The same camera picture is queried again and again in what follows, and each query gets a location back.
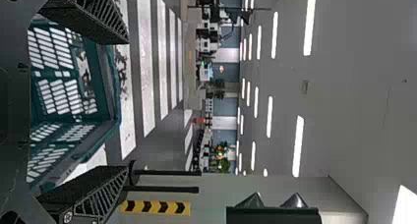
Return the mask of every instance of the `wall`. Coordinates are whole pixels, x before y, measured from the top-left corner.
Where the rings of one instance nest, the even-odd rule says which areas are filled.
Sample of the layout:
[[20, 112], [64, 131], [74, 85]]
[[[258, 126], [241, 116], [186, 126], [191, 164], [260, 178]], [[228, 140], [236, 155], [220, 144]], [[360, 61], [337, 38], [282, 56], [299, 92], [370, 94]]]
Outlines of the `wall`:
[[[242, 140], [264, 146], [258, 146], [260, 167], [291, 175], [295, 122], [302, 115], [301, 176], [331, 174], [369, 212], [370, 224], [390, 224], [399, 186], [417, 193], [416, 0], [317, 0], [310, 57], [303, 56], [307, 0], [261, 3], [280, 11], [278, 58], [271, 61], [264, 38], [263, 60], [247, 64], [241, 76], [261, 86], [260, 112], [268, 96], [275, 97], [272, 138], [265, 137], [261, 115], [245, 117], [245, 132], [253, 133]], [[271, 15], [255, 20], [271, 33]], [[305, 79], [310, 89], [302, 95]]]
[[189, 200], [191, 217], [119, 214], [119, 223], [226, 224], [225, 207], [234, 206], [259, 192], [266, 206], [280, 206], [299, 192], [310, 206], [318, 207], [324, 224], [364, 224], [365, 213], [328, 178], [236, 177], [204, 174], [201, 178], [141, 176], [144, 186], [199, 186], [198, 195], [129, 193], [130, 200]]

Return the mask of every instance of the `hazard tape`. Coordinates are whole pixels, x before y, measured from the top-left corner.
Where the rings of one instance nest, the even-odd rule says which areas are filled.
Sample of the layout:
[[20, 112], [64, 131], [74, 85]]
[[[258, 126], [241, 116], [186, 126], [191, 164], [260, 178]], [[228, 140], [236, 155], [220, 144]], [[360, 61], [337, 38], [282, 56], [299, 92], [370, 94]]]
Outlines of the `hazard tape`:
[[120, 204], [119, 210], [131, 214], [191, 216], [191, 203], [189, 201], [126, 200]]

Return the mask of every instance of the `gray floor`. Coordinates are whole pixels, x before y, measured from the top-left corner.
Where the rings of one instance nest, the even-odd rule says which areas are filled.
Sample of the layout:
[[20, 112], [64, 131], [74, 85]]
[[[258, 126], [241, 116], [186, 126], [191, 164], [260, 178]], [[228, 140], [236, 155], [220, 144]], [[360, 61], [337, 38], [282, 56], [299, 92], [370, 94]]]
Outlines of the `gray floor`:
[[[170, 33], [169, 33], [169, 9], [172, 9], [177, 17], [180, 15], [180, 0], [163, 0], [166, 4], [167, 16], [167, 80], [168, 92], [171, 92], [170, 73]], [[120, 135], [116, 134], [106, 143], [107, 161], [109, 165], [127, 164], [131, 160], [137, 160], [136, 167], [149, 169], [184, 170], [186, 155], [184, 153], [184, 138], [190, 127], [190, 123], [184, 128], [183, 101], [180, 101], [176, 108], [169, 111], [167, 117], [160, 119], [159, 102], [159, 72], [158, 72], [158, 33], [157, 33], [157, 14], [156, 0], [151, 0], [151, 26], [152, 26], [152, 56], [153, 56], [153, 87], [155, 102], [156, 127], [144, 137], [143, 133], [143, 113], [141, 93], [141, 66], [139, 50], [138, 14], [137, 0], [128, 0], [129, 5], [129, 26], [131, 39], [132, 56], [132, 79], [133, 79], [133, 99], [135, 108], [136, 124], [136, 148], [124, 160], [122, 160], [120, 150]], [[171, 94], [168, 93], [168, 108], [171, 109]]]

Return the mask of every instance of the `black pole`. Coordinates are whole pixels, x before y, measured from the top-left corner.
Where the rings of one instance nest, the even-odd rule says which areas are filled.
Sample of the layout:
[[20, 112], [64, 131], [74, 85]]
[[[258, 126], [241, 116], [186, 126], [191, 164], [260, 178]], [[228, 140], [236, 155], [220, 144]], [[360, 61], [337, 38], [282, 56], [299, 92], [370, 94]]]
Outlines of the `black pole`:
[[135, 170], [135, 175], [201, 177], [202, 172]]
[[150, 186], [127, 186], [124, 192], [151, 192], [151, 193], [191, 193], [198, 194], [199, 187], [150, 187]]

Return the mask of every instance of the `conical metal object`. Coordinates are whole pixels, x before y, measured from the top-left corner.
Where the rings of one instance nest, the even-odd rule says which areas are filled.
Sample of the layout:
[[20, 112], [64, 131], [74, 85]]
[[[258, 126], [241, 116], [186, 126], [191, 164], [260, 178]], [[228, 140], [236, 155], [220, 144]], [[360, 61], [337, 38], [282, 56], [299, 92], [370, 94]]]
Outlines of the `conical metal object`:
[[256, 207], [265, 207], [265, 206], [261, 199], [261, 195], [259, 193], [253, 193], [247, 198], [245, 198], [245, 200], [236, 204], [235, 207], [238, 207], [238, 208], [254, 208], [255, 207], [256, 208]]
[[292, 207], [292, 208], [305, 208], [309, 207], [300, 194], [296, 193], [292, 195], [285, 203], [280, 207]]

